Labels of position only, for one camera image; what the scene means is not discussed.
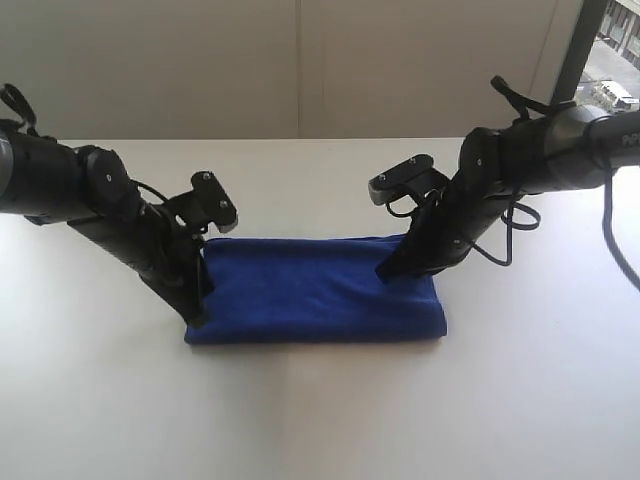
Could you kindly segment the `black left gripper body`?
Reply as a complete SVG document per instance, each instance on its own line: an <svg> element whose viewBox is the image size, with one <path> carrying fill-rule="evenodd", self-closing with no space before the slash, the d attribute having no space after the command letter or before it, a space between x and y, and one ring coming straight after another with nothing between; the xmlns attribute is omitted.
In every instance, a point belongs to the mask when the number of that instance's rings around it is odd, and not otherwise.
<svg viewBox="0 0 640 480"><path fill-rule="evenodd" d="M140 200L131 215L97 215L67 225L134 270L166 303L202 303L202 239L166 208Z"/></svg>

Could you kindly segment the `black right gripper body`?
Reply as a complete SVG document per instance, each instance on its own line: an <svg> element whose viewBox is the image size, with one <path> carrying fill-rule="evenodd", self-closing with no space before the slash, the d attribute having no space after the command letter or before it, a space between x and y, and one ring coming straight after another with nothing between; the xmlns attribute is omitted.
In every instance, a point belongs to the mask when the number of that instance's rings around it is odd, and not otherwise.
<svg viewBox="0 0 640 480"><path fill-rule="evenodd" d="M406 234L408 271L437 274L458 265L490 226L515 201L513 189L456 174L439 200L419 211Z"/></svg>

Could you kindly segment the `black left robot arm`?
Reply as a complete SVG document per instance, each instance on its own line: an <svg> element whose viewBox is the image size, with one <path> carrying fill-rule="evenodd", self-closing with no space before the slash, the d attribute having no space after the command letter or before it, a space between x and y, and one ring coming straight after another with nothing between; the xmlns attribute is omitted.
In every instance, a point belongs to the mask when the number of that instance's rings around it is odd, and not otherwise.
<svg viewBox="0 0 640 480"><path fill-rule="evenodd" d="M78 149L1 124L1 210L37 226L64 223L134 271L198 328L214 289L202 254L209 219L195 189L154 204L113 150Z"/></svg>

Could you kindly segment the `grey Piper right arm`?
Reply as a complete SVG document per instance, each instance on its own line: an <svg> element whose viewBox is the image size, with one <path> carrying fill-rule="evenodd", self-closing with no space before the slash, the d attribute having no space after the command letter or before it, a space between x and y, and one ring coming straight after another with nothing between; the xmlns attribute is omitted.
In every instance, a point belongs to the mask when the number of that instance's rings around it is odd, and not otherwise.
<svg viewBox="0 0 640 480"><path fill-rule="evenodd" d="M384 282L440 273L464 260L523 197L598 188L638 163L636 112L570 105L506 129L476 128L463 140L452 177L436 170L430 155L416 154L370 180L374 204L405 196L416 204L408 231L376 273Z"/></svg>

